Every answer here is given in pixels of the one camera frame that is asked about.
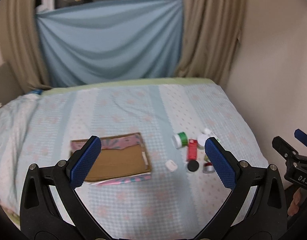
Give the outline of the person's right hand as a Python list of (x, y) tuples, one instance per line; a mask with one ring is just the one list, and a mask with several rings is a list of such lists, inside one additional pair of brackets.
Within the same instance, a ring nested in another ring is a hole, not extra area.
[(291, 202), (291, 204), (288, 208), (288, 215), (289, 216), (292, 217), (293, 215), (295, 215), (299, 211), (301, 199), (302, 199), (302, 193), (301, 193), (301, 188), (299, 188), (294, 193), (292, 202)]

